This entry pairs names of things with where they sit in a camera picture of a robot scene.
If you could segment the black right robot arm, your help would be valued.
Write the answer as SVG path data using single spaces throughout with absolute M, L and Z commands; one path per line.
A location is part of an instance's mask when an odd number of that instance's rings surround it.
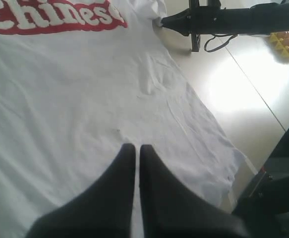
M 197 0 L 191 0 L 186 10 L 164 17 L 160 24 L 185 37 L 191 37 L 193 52 L 200 50 L 201 35 L 227 37 L 225 43 L 210 50 L 215 52 L 239 35 L 269 35 L 289 31 L 289 0 L 235 9 L 222 8 L 219 0 L 209 0 L 204 6 Z

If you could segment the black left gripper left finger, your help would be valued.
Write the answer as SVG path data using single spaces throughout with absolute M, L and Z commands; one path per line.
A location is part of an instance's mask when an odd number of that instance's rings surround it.
M 123 144 L 111 165 L 86 191 L 40 217 L 26 237 L 130 237 L 135 159 L 134 145 Z

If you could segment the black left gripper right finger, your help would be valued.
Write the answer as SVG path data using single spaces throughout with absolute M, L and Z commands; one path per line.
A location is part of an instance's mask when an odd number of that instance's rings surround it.
M 183 185 L 152 145 L 140 148 L 140 200 L 146 238 L 248 238 L 244 222 Z

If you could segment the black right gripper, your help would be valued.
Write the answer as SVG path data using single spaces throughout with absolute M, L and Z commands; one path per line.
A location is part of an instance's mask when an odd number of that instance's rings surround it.
M 198 0 L 190 0 L 189 9 L 164 17 L 161 25 L 183 36 L 191 35 L 193 52 L 200 50 L 201 35 L 212 35 L 212 39 L 228 37 L 225 43 L 211 50 L 207 49 L 211 40 L 206 41 L 204 51 L 215 52 L 226 47 L 239 34 L 249 34 L 252 30 L 250 9 L 221 9 L 219 0 L 209 0 L 206 6 L 201 6 Z

